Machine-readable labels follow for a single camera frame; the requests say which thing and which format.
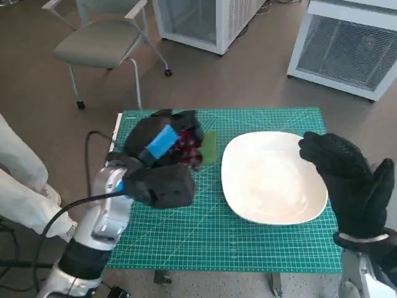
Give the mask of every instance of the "green cutting mat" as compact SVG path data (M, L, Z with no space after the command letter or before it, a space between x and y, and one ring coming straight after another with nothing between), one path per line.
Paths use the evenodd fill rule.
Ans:
M153 111L123 113L117 142ZM204 131L216 130L217 163L194 173L192 206L155 210L136 203L108 267L202 271L318 272L341 271L337 230L330 208L301 225L270 226L241 219L223 196L220 167L230 140L247 132L278 130L299 135L325 133L319 109L198 110Z

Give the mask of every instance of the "chair backrest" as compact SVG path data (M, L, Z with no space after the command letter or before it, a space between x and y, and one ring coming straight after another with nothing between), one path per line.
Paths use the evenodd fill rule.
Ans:
M86 8L102 14L127 14L139 0L76 0L82 25L88 24Z

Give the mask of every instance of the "blue tape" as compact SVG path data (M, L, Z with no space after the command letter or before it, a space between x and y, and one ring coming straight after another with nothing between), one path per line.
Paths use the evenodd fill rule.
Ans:
M178 134L167 124L153 141L146 146L146 149L158 160L175 144L177 139Z
M116 186L116 191L122 191L124 190L124 182L120 181L117 186Z

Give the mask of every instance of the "gray chair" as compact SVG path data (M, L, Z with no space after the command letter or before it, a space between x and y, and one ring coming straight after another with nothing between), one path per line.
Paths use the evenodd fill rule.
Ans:
M69 72L73 83L79 109L84 109L84 101L79 97L74 79L73 65L107 68L118 67L123 61L130 60L135 68L136 96L138 106L142 109L138 64L131 54L143 42L160 57L165 65L165 75L171 76L167 61L148 38L145 5L147 0L76 0L81 27L75 29L64 17L60 16L55 7L62 0L50 0L42 8L59 17L66 25L75 30L66 37L55 49L55 58L69 64ZM89 22L87 8L106 14L121 14L124 20L98 20ZM142 27L135 18L140 14Z

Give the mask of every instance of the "vent grille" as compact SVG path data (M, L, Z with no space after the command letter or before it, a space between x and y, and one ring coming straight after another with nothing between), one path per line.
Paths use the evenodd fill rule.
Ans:
M397 60L397 32L313 16L300 71L374 91Z
M229 41L233 41L252 17L257 0L229 0Z

